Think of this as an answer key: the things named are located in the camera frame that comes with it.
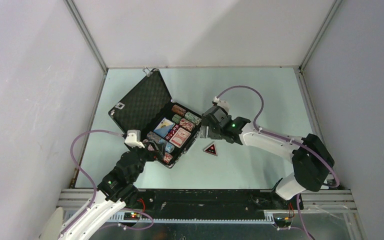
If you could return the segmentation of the red playing card deck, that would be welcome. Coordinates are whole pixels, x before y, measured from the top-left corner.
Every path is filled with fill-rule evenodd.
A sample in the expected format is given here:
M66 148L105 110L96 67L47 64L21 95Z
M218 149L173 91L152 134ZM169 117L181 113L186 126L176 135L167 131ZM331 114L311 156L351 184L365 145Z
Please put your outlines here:
M169 142L177 148L181 148L188 138L191 136L191 133L183 128L179 128L173 136L170 138Z

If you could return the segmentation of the red dice in case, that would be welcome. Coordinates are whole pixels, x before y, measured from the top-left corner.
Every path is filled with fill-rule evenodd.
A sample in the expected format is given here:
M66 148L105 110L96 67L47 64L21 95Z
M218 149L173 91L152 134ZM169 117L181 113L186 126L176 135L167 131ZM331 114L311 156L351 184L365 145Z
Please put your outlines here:
M178 124L175 124L165 136L165 140L169 141L174 136L174 134L178 131L179 128L180 126Z

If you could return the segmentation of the black triangular all-in button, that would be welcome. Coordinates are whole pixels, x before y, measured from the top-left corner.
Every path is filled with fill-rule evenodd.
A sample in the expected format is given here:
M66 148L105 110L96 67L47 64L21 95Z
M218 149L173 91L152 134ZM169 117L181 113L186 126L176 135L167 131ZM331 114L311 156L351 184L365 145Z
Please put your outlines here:
M211 142L208 146L203 149L203 152L217 157L218 153L216 143L214 141Z

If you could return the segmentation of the light blue chip stack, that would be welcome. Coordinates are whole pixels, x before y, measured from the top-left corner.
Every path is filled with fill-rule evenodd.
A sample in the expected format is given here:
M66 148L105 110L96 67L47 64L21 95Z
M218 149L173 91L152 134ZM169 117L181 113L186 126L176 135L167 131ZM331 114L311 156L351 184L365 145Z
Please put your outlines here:
M172 153L172 152L174 151L174 149L175 149L175 147L174 147L171 143L167 142L167 141L164 140L164 139L161 139L161 140L159 141L159 143L162 143L162 144L165 146L165 151L166 151L167 153Z

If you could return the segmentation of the green white chip stack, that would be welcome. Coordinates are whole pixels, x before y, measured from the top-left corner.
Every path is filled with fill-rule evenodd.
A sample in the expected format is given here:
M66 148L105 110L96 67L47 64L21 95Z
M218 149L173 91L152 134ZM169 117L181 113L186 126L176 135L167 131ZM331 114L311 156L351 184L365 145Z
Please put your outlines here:
M198 126L202 121L202 119L199 116L193 114L190 111L185 113L184 118L190 121L191 123L195 124L196 126Z

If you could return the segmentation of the red white chip stack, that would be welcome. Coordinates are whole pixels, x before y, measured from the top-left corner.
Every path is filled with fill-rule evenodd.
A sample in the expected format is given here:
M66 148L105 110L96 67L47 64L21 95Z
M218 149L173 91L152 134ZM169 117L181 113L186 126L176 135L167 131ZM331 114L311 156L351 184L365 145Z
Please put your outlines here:
M185 118L179 121L179 125L189 132L192 132L195 128L195 124Z

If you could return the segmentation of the green chip stack in case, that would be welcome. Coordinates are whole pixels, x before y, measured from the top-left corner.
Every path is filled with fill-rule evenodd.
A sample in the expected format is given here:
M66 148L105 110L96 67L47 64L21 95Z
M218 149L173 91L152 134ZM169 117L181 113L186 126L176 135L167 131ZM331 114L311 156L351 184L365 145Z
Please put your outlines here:
M180 115L178 115L178 114L175 114L173 117L172 117L172 121L174 122L174 123L176 123L176 124L179 124L180 123L180 121L182 120L182 116L180 116Z

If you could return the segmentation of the purple chip stack in case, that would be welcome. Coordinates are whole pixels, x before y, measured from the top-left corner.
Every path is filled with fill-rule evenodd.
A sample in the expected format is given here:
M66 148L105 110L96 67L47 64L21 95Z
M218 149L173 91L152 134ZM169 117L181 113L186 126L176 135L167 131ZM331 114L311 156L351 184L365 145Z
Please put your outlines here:
M147 135L146 135L146 138L149 140L149 141L154 141L156 143L158 143L160 140L161 140L161 137L159 135L157 135L156 133L154 133L153 131L150 131Z

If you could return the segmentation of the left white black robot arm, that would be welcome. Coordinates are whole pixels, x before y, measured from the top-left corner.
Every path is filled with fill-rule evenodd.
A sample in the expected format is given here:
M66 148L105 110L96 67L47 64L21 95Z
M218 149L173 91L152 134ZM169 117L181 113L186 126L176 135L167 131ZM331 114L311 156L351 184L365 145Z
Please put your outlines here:
M62 225L58 238L88 240L121 209L136 206L139 190L135 181L147 162L163 160L164 156L164 144L155 142L123 153L115 167L93 188L92 197Z

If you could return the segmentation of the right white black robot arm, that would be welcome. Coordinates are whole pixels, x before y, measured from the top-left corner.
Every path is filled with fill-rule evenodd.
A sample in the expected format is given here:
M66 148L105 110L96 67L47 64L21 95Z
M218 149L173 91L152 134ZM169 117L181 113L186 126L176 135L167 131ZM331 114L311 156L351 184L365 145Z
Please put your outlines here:
M217 105L202 115L201 132L205 138L259 148L292 164L293 172L275 184L270 196L271 204L277 209L284 209L294 196L304 191L318 192L335 164L317 135L280 135L247 118L232 118Z

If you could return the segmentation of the blue playing card deck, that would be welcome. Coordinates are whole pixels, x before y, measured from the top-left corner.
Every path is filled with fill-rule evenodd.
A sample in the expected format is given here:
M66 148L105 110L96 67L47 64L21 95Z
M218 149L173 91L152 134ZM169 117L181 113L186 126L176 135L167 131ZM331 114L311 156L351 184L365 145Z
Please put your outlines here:
M165 138L174 126L175 123L173 121L164 117L154 128L153 132L158 136Z

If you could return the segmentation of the black aluminium poker case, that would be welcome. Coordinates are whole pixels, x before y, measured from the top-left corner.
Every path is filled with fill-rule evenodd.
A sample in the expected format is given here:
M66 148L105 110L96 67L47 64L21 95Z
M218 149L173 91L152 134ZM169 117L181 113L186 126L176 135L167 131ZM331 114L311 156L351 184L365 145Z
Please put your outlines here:
M108 111L108 115L124 133L128 130L140 130L140 140L144 144L150 142L147 134L153 132L163 118L172 121L175 115L172 112L173 105L179 105L202 119L199 113L173 100L160 70L154 68ZM171 169L195 142L200 127L201 123L195 125L192 132L189 131L191 136L181 148L173 145L174 150L169 153L173 156L170 164L157 161Z

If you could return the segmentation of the brown chip stack in case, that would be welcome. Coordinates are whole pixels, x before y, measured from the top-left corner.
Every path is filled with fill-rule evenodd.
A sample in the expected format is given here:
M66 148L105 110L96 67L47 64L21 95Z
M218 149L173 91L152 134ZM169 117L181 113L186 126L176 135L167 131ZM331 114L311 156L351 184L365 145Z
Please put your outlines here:
M187 113L186 109L184 109L183 107L181 107L177 104L173 105L171 110L172 110L172 112L174 112L175 114L177 114L181 117L183 117Z

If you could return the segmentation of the red chip stack in case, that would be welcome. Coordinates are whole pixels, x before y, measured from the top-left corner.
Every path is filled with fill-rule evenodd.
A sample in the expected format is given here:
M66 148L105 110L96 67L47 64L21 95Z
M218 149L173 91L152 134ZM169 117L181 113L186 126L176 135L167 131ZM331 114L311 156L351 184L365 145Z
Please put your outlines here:
M169 165L172 160L173 156L170 153L166 152L163 156L162 162L166 165Z

